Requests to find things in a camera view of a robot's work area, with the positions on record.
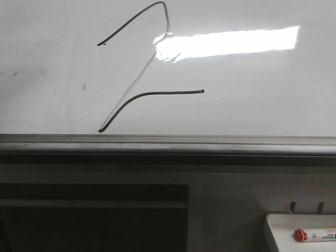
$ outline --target whiteboard tray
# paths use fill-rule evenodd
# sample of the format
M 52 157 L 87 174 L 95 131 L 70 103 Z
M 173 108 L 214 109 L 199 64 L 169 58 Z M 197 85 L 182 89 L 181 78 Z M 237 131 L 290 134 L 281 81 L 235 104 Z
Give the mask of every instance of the whiteboard tray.
M 272 252 L 335 252 L 336 242 L 299 243 L 293 234 L 299 228 L 336 227 L 336 215 L 268 214 L 265 235 Z

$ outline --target red marker cap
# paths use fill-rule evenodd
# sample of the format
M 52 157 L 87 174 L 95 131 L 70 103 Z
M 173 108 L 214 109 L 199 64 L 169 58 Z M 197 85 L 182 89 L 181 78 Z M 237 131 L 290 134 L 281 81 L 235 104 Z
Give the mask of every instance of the red marker cap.
M 303 242 L 303 241 L 307 240 L 307 233 L 305 231 L 303 231 L 303 229 L 295 230 L 294 238 L 298 242 Z

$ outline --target dry erase marker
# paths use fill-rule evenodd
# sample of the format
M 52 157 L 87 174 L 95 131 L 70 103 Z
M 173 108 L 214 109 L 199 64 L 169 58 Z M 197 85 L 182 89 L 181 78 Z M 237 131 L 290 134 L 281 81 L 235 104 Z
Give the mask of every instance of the dry erase marker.
M 298 242 L 336 242 L 336 228 L 305 228 L 294 232 L 294 238 Z

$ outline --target white surface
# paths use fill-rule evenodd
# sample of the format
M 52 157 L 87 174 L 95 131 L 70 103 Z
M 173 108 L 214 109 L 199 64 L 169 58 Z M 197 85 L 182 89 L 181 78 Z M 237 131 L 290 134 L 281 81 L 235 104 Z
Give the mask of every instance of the white surface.
M 293 234 L 300 228 L 336 227 L 336 215 L 268 214 L 266 237 L 273 235 L 278 252 L 335 252 L 336 242 L 299 243 Z
M 127 98 L 205 93 L 140 98 L 105 133 L 336 136 L 336 1 L 165 2 L 170 38 L 299 26 L 295 48 L 155 58 Z M 98 133 L 155 53 L 162 6 L 97 43 L 151 3 L 0 1 L 0 133 Z

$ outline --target whiteboard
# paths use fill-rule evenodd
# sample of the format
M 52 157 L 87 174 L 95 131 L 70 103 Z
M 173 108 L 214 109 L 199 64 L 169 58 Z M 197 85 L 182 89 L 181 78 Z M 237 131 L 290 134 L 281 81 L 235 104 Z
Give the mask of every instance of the whiteboard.
M 336 136 L 335 1 L 153 3 L 2 0 L 0 133 Z

